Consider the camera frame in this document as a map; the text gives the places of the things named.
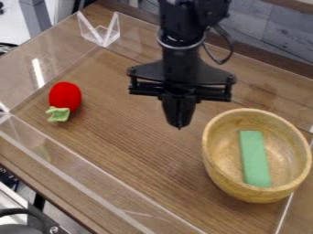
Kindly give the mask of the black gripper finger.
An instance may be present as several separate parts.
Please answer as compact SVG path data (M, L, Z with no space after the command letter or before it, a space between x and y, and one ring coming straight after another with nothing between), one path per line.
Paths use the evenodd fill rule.
M163 94L161 105L167 123L171 126L177 127L177 99L169 94Z
M195 110L195 97L194 96L183 96L179 99L177 105L177 128L183 128L190 125L192 120L192 114Z

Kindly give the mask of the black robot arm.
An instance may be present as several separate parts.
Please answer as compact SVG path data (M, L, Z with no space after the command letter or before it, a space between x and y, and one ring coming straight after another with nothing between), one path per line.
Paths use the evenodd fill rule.
M160 27L156 40L160 60L127 69L128 91L155 96L169 125L186 127L200 101L228 101L235 75L207 65L199 50L206 32L215 29L226 41L231 37L219 26L228 15L231 0L157 0Z

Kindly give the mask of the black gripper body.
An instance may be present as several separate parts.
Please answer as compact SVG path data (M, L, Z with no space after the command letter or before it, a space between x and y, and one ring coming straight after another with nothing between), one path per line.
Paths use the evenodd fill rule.
M127 69L128 91L133 95L194 96L196 102L230 101L235 75L210 66L192 48L163 48L163 57Z

